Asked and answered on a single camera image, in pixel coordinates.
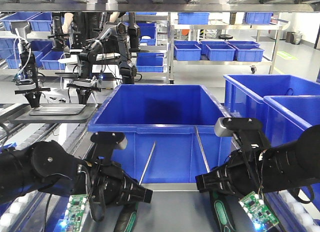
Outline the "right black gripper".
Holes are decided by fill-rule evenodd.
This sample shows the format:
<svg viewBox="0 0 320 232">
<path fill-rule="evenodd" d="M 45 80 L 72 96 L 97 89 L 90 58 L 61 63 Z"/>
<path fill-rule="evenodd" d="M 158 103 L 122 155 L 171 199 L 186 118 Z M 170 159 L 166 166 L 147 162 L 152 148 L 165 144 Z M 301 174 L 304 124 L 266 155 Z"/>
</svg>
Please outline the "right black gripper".
<svg viewBox="0 0 320 232">
<path fill-rule="evenodd" d="M 246 196 L 260 187 L 258 156 L 249 157 L 241 151 L 233 151 L 229 159 L 211 171 L 219 177 L 219 193 L 234 196 Z"/>
</svg>

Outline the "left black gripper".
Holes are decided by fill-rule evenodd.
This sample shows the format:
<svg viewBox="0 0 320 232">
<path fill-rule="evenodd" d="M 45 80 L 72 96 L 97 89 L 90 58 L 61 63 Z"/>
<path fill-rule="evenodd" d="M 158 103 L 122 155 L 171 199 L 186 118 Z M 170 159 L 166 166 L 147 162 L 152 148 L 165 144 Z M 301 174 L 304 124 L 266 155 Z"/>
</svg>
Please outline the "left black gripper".
<svg viewBox="0 0 320 232">
<path fill-rule="evenodd" d="M 118 162 L 103 165 L 100 161 L 85 160 L 90 174 L 90 205 L 105 207 L 150 203 L 153 191 L 140 185 L 130 177 Z"/>
</svg>

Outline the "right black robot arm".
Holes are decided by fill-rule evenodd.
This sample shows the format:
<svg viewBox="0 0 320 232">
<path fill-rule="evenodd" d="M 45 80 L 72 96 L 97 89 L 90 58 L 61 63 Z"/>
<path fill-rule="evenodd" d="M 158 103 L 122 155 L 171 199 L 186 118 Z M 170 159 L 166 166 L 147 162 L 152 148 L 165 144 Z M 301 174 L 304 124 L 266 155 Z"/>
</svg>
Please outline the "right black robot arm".
<svg viewBox="0 0 320 232">
<path fill-rule="evenodd" d="M 199 192 L 217 191 L 243 198 L 251 192 L 276 192 L 320 181 L 320 127 L 305 130 L 298 140 L 269 149 L 241 149 L 226 163 L 196 176 Z"/>
</svg>

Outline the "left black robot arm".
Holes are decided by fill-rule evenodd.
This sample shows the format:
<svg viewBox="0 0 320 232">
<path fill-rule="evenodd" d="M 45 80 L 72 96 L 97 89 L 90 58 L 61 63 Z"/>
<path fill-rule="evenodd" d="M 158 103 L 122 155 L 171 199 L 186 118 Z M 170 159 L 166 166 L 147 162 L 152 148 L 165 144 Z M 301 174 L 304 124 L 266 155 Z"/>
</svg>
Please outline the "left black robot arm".
<svg viewBox="0 0 320 232">
<path fill-rule="evenodd" d="M 76 158 L 55 141 L 37 142 L 23 150 L 4 150 L 0 172 L 2 204 L 35 190 L 64 197 L 90 192 L 95 203 L 103 201 L 107 207 L 150 203 L 153 194 L 120 164 Z"/>
</svg>

